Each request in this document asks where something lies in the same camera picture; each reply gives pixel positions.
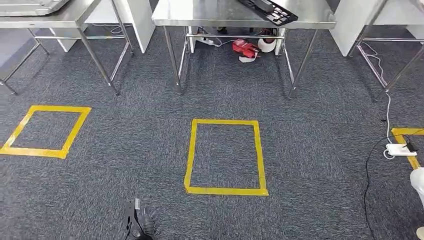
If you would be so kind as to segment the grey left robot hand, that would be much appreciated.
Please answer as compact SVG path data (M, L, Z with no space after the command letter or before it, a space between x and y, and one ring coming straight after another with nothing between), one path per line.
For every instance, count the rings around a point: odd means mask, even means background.
M137 224L140 228L137 240L156 240L156 226L153 218L147 213L146 208L141 208L137 213Z

